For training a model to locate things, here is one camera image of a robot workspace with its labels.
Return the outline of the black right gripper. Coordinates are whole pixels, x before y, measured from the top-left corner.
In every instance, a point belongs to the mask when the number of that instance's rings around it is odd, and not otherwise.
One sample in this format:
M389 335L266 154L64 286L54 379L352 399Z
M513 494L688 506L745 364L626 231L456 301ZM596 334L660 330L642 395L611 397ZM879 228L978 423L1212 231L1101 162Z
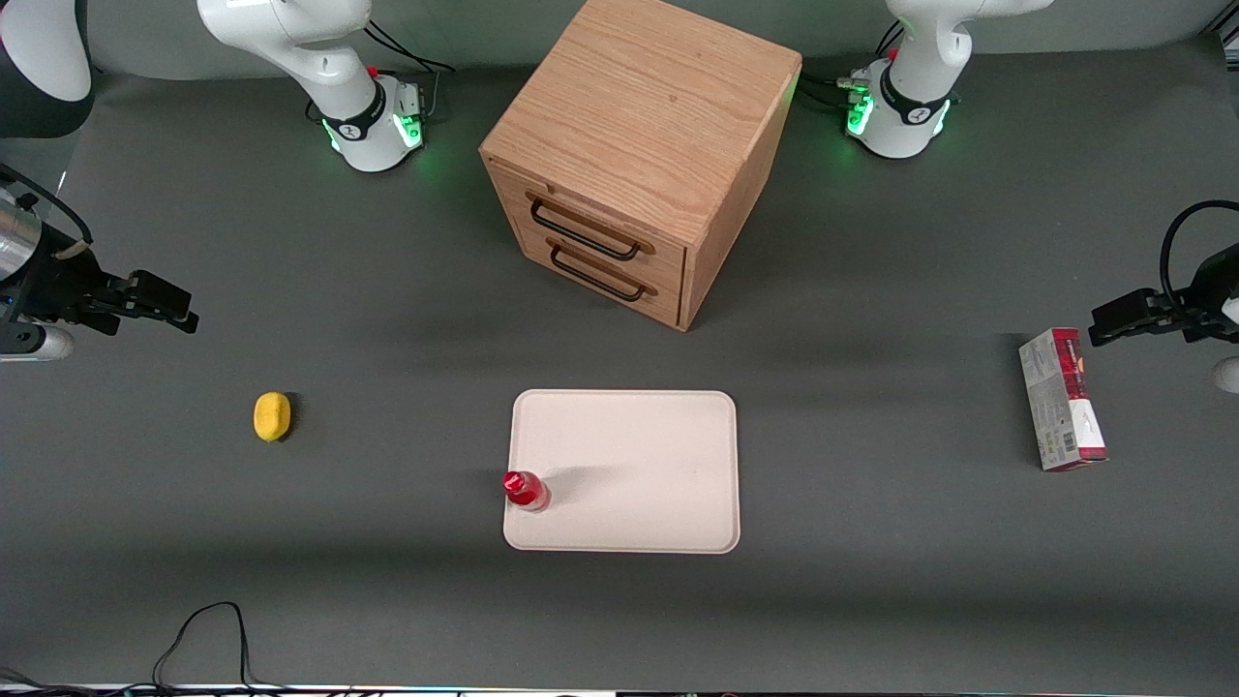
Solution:
M64 321L103 336L118 336L120 319L128 314L124 284L124 279L102 269L94 253L67 259L37 253L2 281L2 319ZM129 313L134 318L157 319L185 334L195 334L199 317L191 303L190 291L159 275L130 274Z

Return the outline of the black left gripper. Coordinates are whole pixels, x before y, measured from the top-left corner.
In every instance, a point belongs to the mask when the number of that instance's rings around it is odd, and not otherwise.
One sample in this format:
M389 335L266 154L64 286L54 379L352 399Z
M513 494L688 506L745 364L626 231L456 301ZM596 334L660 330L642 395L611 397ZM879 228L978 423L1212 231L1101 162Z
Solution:
M1178 291L1178 300L1194 326L1183 327L1187 344L1237 336L1238 244L1207 258ZM1163 292L1137 288L1090 312L1092 345L1109 345L1123 337L1163 336L1182 331L1182 322Z

